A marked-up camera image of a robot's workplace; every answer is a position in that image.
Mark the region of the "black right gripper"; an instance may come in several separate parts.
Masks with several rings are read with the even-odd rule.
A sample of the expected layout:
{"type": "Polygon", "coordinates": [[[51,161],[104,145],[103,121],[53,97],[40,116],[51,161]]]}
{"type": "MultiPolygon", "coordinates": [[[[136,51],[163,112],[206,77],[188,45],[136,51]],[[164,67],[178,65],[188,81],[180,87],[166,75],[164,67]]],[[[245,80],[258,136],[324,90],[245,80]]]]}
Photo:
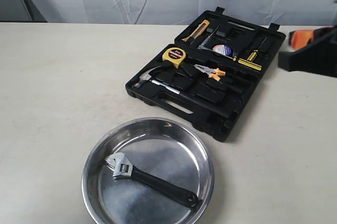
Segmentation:
{"type": "Polygon", "coordinates": [[[336,77],[336,26],[289,32],[291,52],[279,52],[278,67],[336,77]]]}

